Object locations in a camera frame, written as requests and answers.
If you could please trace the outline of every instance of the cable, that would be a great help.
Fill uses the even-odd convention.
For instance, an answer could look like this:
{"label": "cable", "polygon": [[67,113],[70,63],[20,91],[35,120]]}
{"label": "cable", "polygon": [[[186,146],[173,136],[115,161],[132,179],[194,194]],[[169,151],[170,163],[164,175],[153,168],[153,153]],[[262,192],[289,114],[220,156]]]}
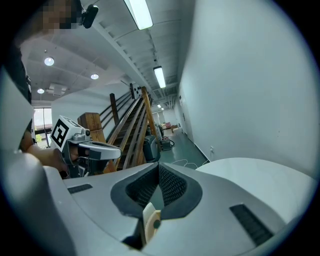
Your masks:
{"label": "cable", "polygon": [[186,161],[186,162],[188,163],[188,160],[187,160],[187,159],[182,159],[182,160],[178,160],[178,161],[172,162],[171,164],[174,164],[174,163],[180,162],[180,161]]}
{"label": "cable", "polygon": [[[202,165],[204,165],[204,164],[205,164],[206,162],[208,162],[208,161],[209,161],[209,159],[208,159],[207,161],[205,161]],[[202,166],[202,165],[201,165],[201,166]]]}
{"label": "cable", "polygon": [[183,167],[185,167],[186,165],[195,165],[195,166],[198,168],[198,166],[197,166],[195,163],[193,163],[193,162],[188,162],[188,163],[186,163]]}
{"label": "cable", "polygon": [[175,146],[175,142],[172,141],[171,139],[169,139],[169,141],[171,141],[173,143],[173,145],[171,145],[171,147],[174,147]]}

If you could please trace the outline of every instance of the person's arm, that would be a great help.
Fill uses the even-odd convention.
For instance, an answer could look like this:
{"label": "person's arm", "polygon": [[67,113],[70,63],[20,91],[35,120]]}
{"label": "person's arm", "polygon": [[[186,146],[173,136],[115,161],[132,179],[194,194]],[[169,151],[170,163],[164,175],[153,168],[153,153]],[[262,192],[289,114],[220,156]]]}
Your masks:
{"label": "person's arm", "polygon": [[[57,148],[41,149],[37,145],[34,145],[31,133],[29,131],[24,132],[23,139],[20,143],[22,152],[29,153],[42,163],[43,166],[51,166],[56,168],[59,172],[68,171],[67,165],[61,158],[61,153]],[[70,149],[70,158],[72,161],[78,158],[78,148],[76,146]]]}

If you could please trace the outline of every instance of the ceiling duct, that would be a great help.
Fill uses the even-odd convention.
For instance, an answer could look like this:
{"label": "ceiling duct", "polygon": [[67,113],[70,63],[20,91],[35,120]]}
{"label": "ceiling duct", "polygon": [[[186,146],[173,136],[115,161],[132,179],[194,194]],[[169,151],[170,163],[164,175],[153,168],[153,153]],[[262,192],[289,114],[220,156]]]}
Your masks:
{"label": "ceiling duct", "polygon": [[51,83],[49,89],[47,89],[47,93],[53,94],[53,96],[61,97],[65,94],[67,90],[66,86],[57,83]]}

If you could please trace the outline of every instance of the black mesh panel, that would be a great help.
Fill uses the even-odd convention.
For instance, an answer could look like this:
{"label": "black mesh panel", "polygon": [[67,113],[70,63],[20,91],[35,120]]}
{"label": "black mesh panel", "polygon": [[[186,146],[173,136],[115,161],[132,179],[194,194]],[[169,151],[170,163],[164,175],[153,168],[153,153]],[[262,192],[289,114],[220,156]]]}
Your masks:
{"label": "black mesh panel", "polygon": [[164,206],[167,206],[179,199],[187,190],[187,182],[159,166],[159,186],[162,191]]}
{"label": "black mesh panel", "polygon": [[145,173],[125,188],[126,194],[145,208],[159,183],[157,168]]}

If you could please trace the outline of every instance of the air vent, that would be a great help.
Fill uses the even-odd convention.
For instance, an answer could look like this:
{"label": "air vent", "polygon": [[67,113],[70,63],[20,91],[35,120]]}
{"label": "air vent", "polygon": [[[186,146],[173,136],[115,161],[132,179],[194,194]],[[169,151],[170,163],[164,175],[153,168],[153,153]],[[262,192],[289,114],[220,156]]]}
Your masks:
{"label": "air vent", "polygon": [[256,246],[263,244],[273,236],[266,226],[244,204],[232,206],[230,210]]}
{"label": "air vent", "polygon": [[46,89],[46,92],[49,94],[53,94],[53,96],[61,97],[65,94],[66,90],[66,86],[52,82],[49,89]]}
{"label": "air vent", "polygon": [[83,185],[80,185],[80,186],[69,187],[68,191],[70,192],[70,194],[74,194],[74,193],[85,191],[85,190],[88,190],[88,189],[91,189],[91,188],[92,188],[92,186],[90,184],[83,184]]}

